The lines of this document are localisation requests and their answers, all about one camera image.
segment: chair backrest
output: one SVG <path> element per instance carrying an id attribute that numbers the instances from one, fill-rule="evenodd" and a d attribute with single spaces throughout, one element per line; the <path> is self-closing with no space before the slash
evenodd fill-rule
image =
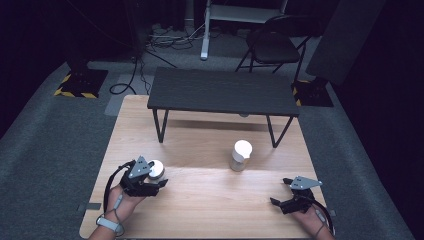
<path id="1" fill-rule="evenodd" d="M 315 16 L 280 15 L 268 19 L 263 32 L 278 32 L 287 37 L 319 36 L 322 34 L 320 19 Z"/>

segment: dark background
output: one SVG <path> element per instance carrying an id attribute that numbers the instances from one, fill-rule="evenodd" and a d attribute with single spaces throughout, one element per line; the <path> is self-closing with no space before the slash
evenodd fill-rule
<path id="1" fill-rule="evenodd" d="M 54 40 L 55 30 L 46 27 L 46 10 L 34 2 L 38 1 L 0 2 L 0 137 L 48 74 L 66 61 L 60 42 Z M 131 44 L 122 1 L 71 2 L 108 34 Z M 94 29 L 66 1 L 60 4 L 87 61 L 129 51 Z M 159 12 L 149 11 L 145 20 L 159 21 L 160 6 L 148 5 L 148 9 Z M 423 10 L 418 0 L 387 1 L 345 82 L 333 86 L 381 181 L 417 239 L 423 237 L 416 220 L 423 214 L 420 201 L 424 194 Z M 173 19 L 167 21 L 163 24 L 172 24 Z"/>

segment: wooden tabletop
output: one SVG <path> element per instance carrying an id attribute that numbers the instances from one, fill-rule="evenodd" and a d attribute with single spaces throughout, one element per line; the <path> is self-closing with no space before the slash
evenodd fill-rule
<path id="1" fill-rule="evenodd" d="M 147 96 L 125 97 L 90 198 L 90 203 L 102 203 L 109 176 L 140 155 L 164 164 L 167 185 L 137 206 L 124 223 L 122 238 L 309 237 L 269 199 L 292 198 L 282 178 L 317 179 L 297 119 L 280 147 L 273 148 L 265 116 L 172 111 L 167 141 L 159 143 L 147 101 Z M 276 132 L 284 127 L 274 125 Z M 235 142 L 241 139 L 252 144 L 253 152 L 246 169 L 234 172 L 229 162 Z M 320 187 L 312 191 L 325 205 Z M 83 238 L 96 228 L 102 209 L 86 211 L 80 229 Z"/>

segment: black base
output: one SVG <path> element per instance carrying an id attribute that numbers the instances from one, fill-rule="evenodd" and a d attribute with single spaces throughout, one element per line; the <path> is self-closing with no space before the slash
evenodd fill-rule
<path id="1" fill-rule="evenodd" d="M 88 69 L 84 75 L 70 71 L 55 92 L 55 96 L 98 98 L 107 70 Z"/>

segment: human hand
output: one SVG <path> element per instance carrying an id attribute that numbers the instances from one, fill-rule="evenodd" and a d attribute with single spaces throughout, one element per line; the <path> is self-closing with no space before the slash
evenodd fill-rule
<path id="1" fill-rule="evenodd" d="M 122 194 L 122 200 L 118 208 L 114 210 L 116 200 Z M 146 197 L 130 197 L 122 189 L 120 185 L 117 185 L 110 189 L 108 205 L 104 218 L 110 220 L 114 223 L 122 224 L 127 220 L 131 214 L 134 212 L 135 207 L 145 199 Z M 90 240 L 107 240 L 115 239 L 116 233 L 111 229 L 98 226 L 93 233 L 90 235 Z"/>
<path id="2" fill-rule="evenodd" d="M 332 240 L 335 239 L 333 235 L 331 235 L 327 225 L 321 221 L 318 217 L 316 210 L 320 208 L 316 205 L 312 205 L 305 213 L 302 212 L 293 212 L 291 215 L 294 219 L 296 219 L 302 227 L 311 235 L 314 236 L 315 239 L 318 240 Z"/>
<path id="3" fill-rule="evenodd" d="M 122 200 L 119 207 L 116 209 L 116 215 L 112 211 L 113 207 L 118 199 L 119 195 L 122 194 Z M 117 185 L 110 189 L 108 206 L 105 214 L 105 218 L 113 222 L 123 223 L 127 220 L 134 212 L 135 207 L 145 199 L 146 197 L 130 197 L 122 189 L 120 185 Z"/>

